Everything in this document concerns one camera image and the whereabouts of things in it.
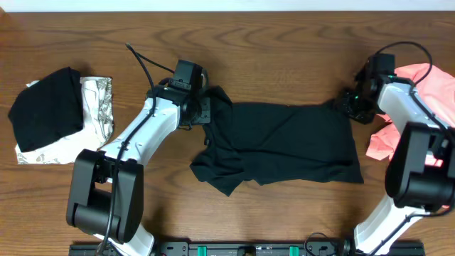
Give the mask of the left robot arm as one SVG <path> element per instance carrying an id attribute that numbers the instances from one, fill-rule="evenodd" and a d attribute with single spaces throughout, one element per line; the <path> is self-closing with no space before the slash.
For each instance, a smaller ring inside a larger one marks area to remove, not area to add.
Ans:
<path id="1" fill-rule="evenodd" d="M 141 112 L 115 140 L 78 154 L 66 220 L 101 242 L 71 245 L 70 255 L 154 253 L 155 238 L 141 224 L 144 169 L 170 133 L 210 122 L 208 86 L 206 69 L 178 61 L 173 76 L 147 92 Z"/>

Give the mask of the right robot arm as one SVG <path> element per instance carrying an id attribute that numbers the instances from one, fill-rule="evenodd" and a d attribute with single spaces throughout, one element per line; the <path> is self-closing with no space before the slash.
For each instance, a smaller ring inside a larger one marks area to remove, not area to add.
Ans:
<path id="1" fill-rule="evenodd" d="M 362 124 L 387 114 L 400 140 L 385 174 L 386 194 L 341 255 L 388 255 L 395 241 L 423 218 L 449 214 L 454 207 L 454 128 L 424 103 L 414 82 L 395 73 L 395 57 L 370 56 L 334 107 Z"/>

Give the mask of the black t-shirt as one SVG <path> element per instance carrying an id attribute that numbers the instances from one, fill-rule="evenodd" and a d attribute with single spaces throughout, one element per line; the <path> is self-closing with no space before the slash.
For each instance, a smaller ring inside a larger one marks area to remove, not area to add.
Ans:
<path id="1" fill-rule="evenodd" d="M 226 196 L 243 181 L 259 185 L 307 180 L 363 183 L 350 120 L 328 101 L 319 105 L 231 102 L 209 89 L 206 148 L 192 161 L 196 178 Z"/>

